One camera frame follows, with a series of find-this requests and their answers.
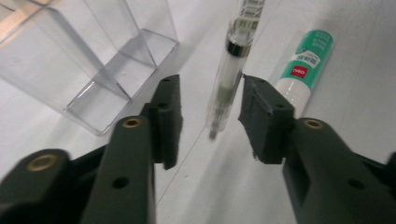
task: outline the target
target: red logo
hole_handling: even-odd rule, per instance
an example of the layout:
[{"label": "red logo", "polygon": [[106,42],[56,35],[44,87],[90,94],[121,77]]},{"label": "red logo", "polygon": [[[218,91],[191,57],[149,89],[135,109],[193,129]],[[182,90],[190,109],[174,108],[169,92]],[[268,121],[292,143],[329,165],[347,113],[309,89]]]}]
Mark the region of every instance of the red logo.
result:
[{"label": "red logo", "polygon": [[291,69],[291,75],[295,77],[305,78],[306,72],[308,69],[306,67],[295,65],[293,69]]}]

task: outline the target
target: clear plastic box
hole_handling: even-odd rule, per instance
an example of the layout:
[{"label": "clear plastic box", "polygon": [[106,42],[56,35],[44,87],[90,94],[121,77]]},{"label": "clear plastic box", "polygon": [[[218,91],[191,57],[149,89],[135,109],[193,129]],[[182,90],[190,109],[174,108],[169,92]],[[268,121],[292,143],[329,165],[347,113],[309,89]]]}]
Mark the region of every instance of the clear plastic box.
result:
[{"label": "clear plastic box", "polygon": [[13,4],[0,17],[0,76],[96,134],[178,44],[166,0]]}]

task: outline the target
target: glue stick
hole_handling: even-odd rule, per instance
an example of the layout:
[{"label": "glue stick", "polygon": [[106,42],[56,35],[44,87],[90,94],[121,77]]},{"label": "glue stick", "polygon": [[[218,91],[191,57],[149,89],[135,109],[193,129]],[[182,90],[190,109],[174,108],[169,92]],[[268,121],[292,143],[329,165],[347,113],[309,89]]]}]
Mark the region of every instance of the glue stick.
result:
[{"label": "glue stick", "polygon": [[311,96],[332,43],[332,36],[323,30],[308,32],[276,83],[276,89],[294,106],[297,119]]}]

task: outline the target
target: white table surface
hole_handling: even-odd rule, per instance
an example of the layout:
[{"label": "white table surface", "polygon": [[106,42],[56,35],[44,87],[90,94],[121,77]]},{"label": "white table surface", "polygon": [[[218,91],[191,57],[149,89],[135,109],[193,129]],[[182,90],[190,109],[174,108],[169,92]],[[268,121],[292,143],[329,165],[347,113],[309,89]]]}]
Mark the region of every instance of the white table surface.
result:
[{"label": "white table surface", "polygon": [[[156,166],[160,224],[295,223],[282,167],[255,161],[237,121],[241,90],[216,142],[205,128],[230,12],[227,0],[168,0],[179,48],[140,93],[137,115],[158,80],[180,74],[184,127],[177,166]],[[386,162],[396,143],[396,2],[267,0],[244,72],[275,83],[304,32],[318,20],[335,24],[332,56],[304,117],[333,126],[357,153]],[[108,141],[0,81],[0,179],[24,156],[62,148],[77,158]]]}]

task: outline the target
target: green label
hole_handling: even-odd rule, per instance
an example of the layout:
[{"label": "green label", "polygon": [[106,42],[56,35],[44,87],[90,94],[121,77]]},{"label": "green label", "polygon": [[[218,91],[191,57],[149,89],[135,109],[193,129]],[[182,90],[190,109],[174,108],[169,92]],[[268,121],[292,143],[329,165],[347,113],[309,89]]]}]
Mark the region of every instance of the green label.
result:
[{"label": "green label", "polygon": [[332,49],[332,36],[321,30],[308,32],[291,58],[281,78],[301,80],[312,90]]}]

